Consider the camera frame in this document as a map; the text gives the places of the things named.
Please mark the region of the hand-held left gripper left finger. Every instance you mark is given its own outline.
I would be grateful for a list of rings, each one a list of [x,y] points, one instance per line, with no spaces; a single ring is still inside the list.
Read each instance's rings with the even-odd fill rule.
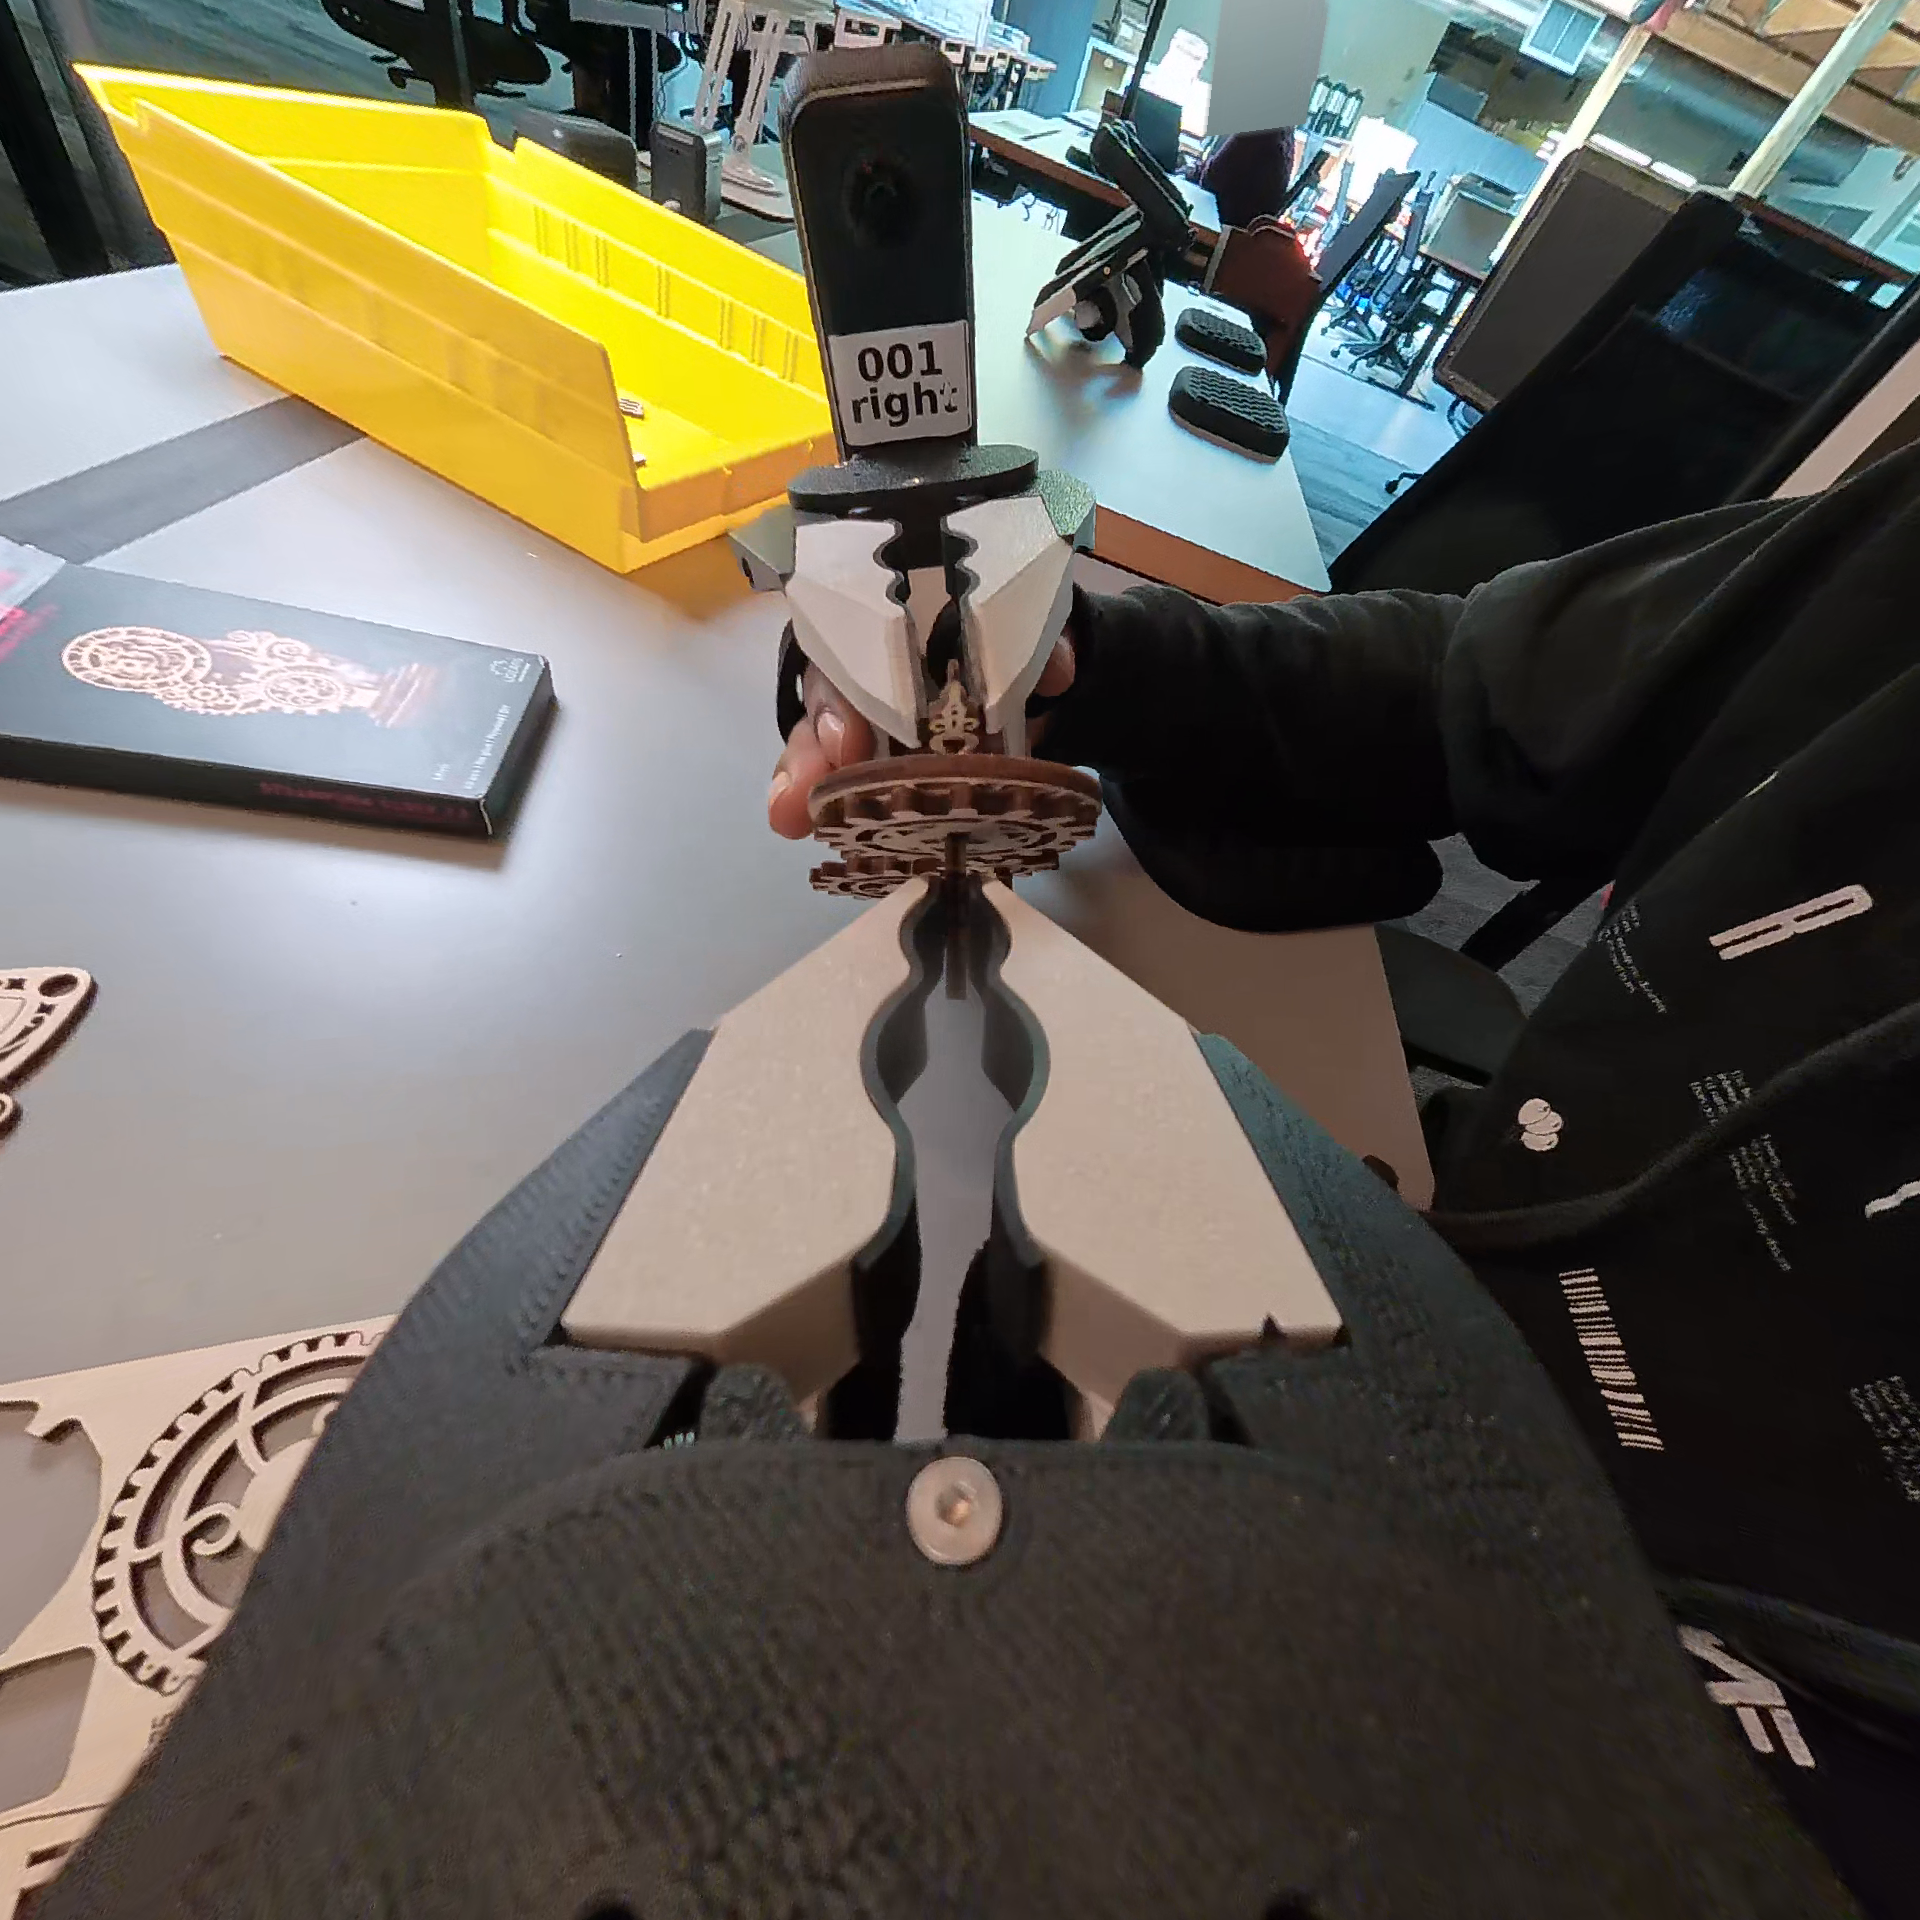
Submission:
[[[918,1152],[944,970],[900,883],[704,1036],[557,1327],[573,1349],[757,1363],[828,1436],[899,1436],[921,1294]]]

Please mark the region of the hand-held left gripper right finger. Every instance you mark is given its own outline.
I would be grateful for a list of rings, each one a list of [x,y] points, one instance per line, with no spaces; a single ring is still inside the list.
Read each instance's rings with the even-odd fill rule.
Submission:
[[[1225,1047],[1009,883],[977,905],[996,1140],[986,1326],[1095,1436],[1143,1371],[1322,1350],[1342,1312],[1219,1064]]]

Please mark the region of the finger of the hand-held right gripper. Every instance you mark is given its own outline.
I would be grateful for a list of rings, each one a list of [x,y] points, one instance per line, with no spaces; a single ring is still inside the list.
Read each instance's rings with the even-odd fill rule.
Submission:
[[[900,515],[793,515],[793,637],[884,752],[924,752],[927,654],[944,613],[944,560],[929,551],[924,560]]]
[[[1070,602],[1075,530],[1050,498],[980,498],[941,518],[938,755],[1022,755],[1029,694]]]

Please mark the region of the wooden gear clock assembly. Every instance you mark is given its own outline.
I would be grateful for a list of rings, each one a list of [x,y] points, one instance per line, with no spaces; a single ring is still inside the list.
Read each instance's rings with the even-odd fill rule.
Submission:
[[[924,905],[956,905],[962,929],[983,880],[1050,872],[1098,824],[1098,784],[1004,755],[961,656],[944,660],[918,737],[875,742],[877,758],[833,770],[807,799],[807,824],[828,850],[811,875],[817,890],[880,900],[924,880]]]

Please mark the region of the person's right forearm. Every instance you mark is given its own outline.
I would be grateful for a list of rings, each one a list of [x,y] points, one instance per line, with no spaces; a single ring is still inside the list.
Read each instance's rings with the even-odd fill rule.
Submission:
[[[1206,602],[1075,586],[1070,678],[1036,698],[1042,755],[1095,770],[1116,830],[1181,909],[1243,932],[1402,919],[1466,840],[1444,662],[1470,598],[1407,586]]]

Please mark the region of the person's right hand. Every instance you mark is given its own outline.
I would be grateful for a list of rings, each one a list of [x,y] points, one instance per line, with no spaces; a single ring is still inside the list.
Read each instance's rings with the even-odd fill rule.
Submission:
[[[800,717],[788,729],[766,789],[766,824],[788,840],[814,836],[811,797],[833,774],[880,755],[880,737],[817,662],[800,673]]]

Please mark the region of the small dark grey box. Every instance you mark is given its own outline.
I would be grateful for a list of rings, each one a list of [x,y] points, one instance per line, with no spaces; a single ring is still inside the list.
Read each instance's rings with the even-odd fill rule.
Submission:
[[[702,129],[681,117],[656,117],[646,150],[646,192],[656,205],[710,227],[724,205],[731,129]]]

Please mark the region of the black and white gadget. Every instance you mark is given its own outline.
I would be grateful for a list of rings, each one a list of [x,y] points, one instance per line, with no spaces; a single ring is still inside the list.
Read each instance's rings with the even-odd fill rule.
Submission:
[[[1143,367],[1164,339],[1164,276],[1206,281],[1219,241],[1193,220],[1185,195],[1128,121],[1099,124],[1091,156],[1126,202],[1062,256],[1062,270],[1039,289],[1025,336],[1066,321],[1085,342],[1121,339],[1123,362]]]

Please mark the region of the nested yellow plastic bins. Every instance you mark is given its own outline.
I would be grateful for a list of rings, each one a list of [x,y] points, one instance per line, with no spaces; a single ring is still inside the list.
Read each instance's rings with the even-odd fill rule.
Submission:
[[[837,452],[802,275],[468,112],[79,64],[219,353],[627,574]]]

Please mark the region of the black puzzle box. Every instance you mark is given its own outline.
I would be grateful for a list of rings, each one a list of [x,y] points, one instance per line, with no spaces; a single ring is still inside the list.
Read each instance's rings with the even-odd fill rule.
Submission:
[[[488,841],[554,711],[543,656],[2,541],[2,777]]]

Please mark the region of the black computer monitor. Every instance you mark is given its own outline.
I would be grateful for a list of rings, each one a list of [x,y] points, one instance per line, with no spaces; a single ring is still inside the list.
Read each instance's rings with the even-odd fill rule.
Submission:
[[[1602,144],[1577,145],[1526,207],[1435,353],[1432,386],[1479,412],[1501,400],[1629,270],[1688,202],[1723,189],[1667,179]]]

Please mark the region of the wooden sheet with large gear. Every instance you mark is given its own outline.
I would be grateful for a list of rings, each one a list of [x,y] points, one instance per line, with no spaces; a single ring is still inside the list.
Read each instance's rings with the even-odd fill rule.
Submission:
[[[340,1399],[395,1315],[234,1338],[2,1386],[25,1436],[82,1434],[99,1503],[62,1582],[2,1647],[2,1677],[82,1654],[52,1788],[2,1811],[2,1917],[28,1917],[69,1852],[178,1714]]]

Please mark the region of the wooden ornate bracket piece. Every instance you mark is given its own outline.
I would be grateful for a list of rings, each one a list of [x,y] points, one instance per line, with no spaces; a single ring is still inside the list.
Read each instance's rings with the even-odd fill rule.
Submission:
[[[79,965],[2,965],[2,1140],[15,1130],[15,1082],[86,1018],[94,975]]]

